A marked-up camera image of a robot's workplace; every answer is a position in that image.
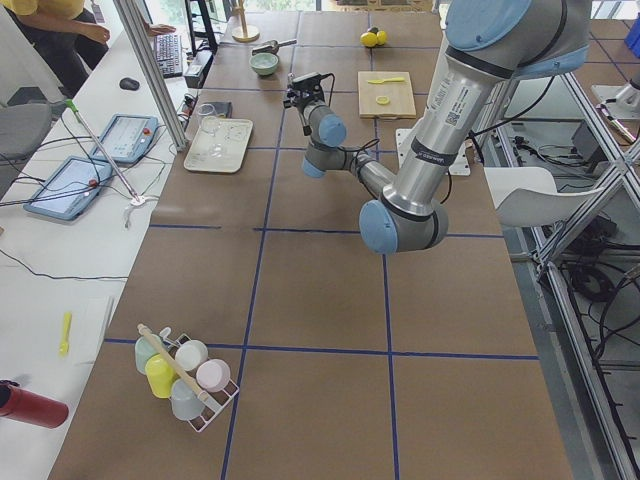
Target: person's hand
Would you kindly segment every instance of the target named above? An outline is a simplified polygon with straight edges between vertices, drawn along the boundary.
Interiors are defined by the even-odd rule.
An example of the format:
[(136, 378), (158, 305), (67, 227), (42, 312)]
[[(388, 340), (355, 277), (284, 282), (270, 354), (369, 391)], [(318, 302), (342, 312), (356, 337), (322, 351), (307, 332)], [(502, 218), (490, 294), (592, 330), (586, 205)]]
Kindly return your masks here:
[(95, 23), (84, 23), (80, 34), (93, 40), (94, 42), (105, 44), (111, 38), (109, 30)]
[(171, 25), (163, 25), (156, 23), (153, 25), (145, 24), (145, 30), (150, 37), (157, 37), (158, 35), (166, 35), (167, 33), (173, 33), (176, 31), (175, 27)]

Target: person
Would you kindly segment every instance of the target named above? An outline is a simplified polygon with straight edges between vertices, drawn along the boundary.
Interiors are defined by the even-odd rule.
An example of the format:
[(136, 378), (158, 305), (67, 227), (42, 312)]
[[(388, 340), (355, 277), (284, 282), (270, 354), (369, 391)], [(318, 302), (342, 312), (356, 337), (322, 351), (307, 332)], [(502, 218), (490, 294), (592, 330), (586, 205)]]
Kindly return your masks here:
[[(0, 0), (14, 21), (74, 97), (89, 78), (82, 60), (93, 70), (107, 53), (109, 30), (96, 24), (84, 0)], [(172, 33), (169, 25), (149, 25), (150, 36)]]

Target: white desk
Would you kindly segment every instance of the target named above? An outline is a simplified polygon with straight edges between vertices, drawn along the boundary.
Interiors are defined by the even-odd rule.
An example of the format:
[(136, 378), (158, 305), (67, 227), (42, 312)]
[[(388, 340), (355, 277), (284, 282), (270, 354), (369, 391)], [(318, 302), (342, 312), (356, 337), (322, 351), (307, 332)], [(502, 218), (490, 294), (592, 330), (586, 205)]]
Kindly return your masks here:
[[(118, 82), (124, 76), (139, 80), (140, 89), (121, 90)], [(168, 87), (178, 106), (187, 92), (184, 80), (171, 79)], [(96, 133), (105, 128), (115, 113), (155, 115), (162, 123), (126, 34), (114, 42), (74, 103)], [(74, 134), (86, 135), (70, 111), (65, 111), (63, 118)], [(45, 141), (68, 136), (58, 122)], [(82, 155), (75, 142), (52, 144), (36, 153), (23, 173), (47, 178), (69, 155)], [(125, 175), (139, 193), (148, 188), (148, 195), (159, 195), (175, 155), (168, 133), (160, 137), (149, 155), (159, 161), (143, 159)], [(127, 193), (117, 178), (111, 186)], [(36, 188), (35, 182), (14, 184), (3, 201), (29, 198)], [(20, 205), (3, 207), (0, 226), (5, 232), (0, 236), (0, 248), (37, 272), (55, 276), (126, 277), (155, 207), (155, 203), (150, 202), (134, 210), (131, 227), (125, 229), (123, 212), (128, 203), (127, 198), (114, 190), (104, 189), (90, 208), (72, 223), (29, 214)], [(114, 299), (115, 307), (124, 284), (124, 280), (36, 277), (0, 255), (0, 377), (16, 380), (28, 390), (63, 401), (70, 409), (69, 419), (53, 430), (0, 418), (3, 478), (42, 480), (48, 476), (91, 371), (91, 363), (87, 363), (91, 358), (86, 355), (79, 358), (78, 346), (81, 342), (89, 346), (100, 342), (105, 312), (87, 318), (87, 307), (109, 297)], [(57, 350), (65, 311), (73, 312), (71, 343), (69, 355), (59, 357)]]

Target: blue tablet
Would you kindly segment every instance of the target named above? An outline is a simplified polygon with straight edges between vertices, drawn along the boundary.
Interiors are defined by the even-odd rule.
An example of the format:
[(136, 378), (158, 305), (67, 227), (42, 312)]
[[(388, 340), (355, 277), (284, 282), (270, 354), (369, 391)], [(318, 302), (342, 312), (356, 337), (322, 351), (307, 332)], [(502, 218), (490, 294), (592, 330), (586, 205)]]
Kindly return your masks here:
[(58, 220), (73, 220), (111, 180), (112, 172), (107, 162), (69, 157), (24, 204), (24, 209)]
[[(117, 163), (132, 165), (149, 151), (157, 130), (156, 117), (116, 114), (99, 138)], [(107, 160), (97, 145), (89, 155), (95, 160)]]

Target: yellow cup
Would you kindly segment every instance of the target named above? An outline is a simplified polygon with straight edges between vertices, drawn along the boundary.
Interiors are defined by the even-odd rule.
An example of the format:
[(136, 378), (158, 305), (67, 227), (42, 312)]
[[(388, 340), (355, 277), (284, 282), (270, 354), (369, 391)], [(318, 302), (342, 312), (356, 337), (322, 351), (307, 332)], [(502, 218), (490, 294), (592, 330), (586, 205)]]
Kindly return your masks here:
[(169, 398), (171, 396), (171, 386), (178, 378), (178, 374), (164, 358), (159, 354), (151, 357), (144, 366), (144, 373), (147, 375), (151, 392), (156, 397)]

